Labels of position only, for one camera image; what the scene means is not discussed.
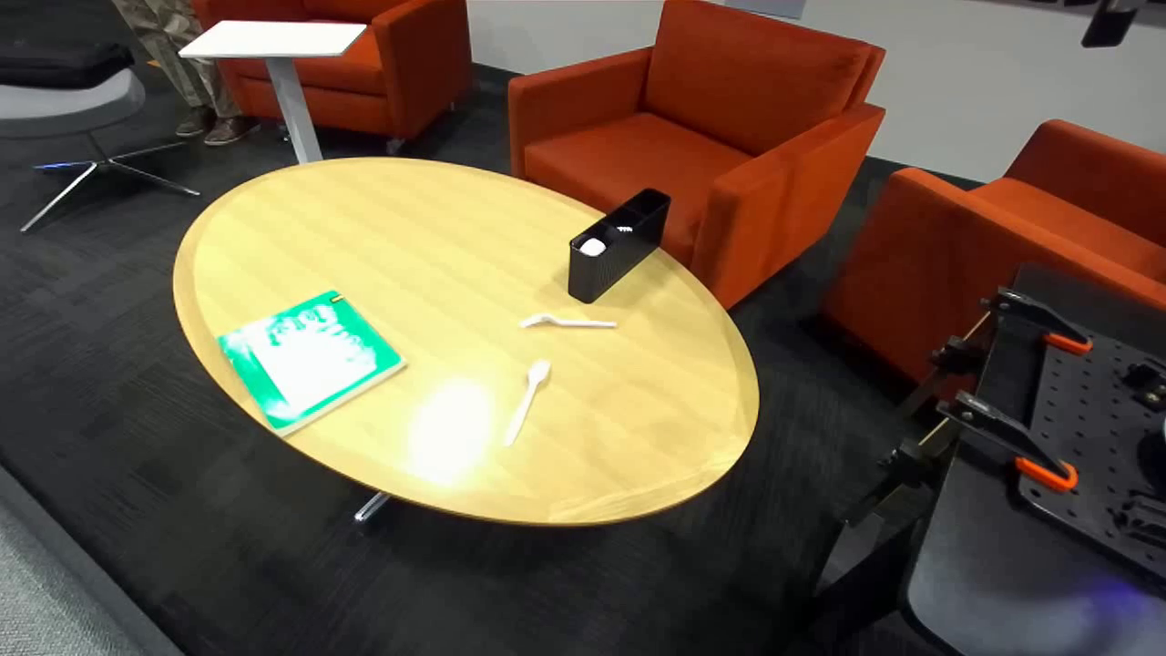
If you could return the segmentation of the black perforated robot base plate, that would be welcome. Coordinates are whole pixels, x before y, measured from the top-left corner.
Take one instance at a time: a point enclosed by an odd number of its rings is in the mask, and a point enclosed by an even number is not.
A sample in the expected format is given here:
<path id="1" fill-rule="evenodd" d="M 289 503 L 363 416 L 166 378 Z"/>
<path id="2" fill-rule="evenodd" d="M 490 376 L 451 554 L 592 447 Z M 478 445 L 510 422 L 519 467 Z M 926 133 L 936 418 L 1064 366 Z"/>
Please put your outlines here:
<path id="1" fill-rule="evenodd" d="M 902 585 L 951 656 L 1166 656 L 1166 321 L 1028 265 Z"/>

